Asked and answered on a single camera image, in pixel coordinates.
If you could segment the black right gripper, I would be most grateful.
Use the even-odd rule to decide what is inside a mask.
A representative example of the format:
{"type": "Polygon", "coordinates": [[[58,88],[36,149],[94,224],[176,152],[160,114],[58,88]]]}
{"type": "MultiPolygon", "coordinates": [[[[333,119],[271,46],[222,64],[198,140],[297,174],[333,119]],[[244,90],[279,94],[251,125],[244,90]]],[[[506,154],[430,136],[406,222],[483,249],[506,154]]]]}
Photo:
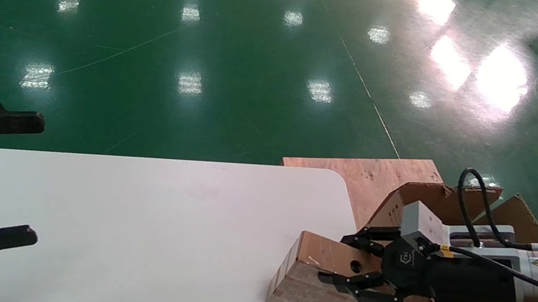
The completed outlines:
{"type": "Polygon", "coordinates": [[[461,300],[517,302],[515,277],[504,264],[494,265],[467,255],[443,257],[424,244],[421,252],[402,238],[399,228],[364,227],[343,236],[342,244],[382,258],[381,273],[369,272],[346,277],[319,272],[318,279],[331,284],[338,293],[356,302],[404,302],[397,294],[378,292],[386,285],[396,292],[422,297],[448,297],[461,300]]]}

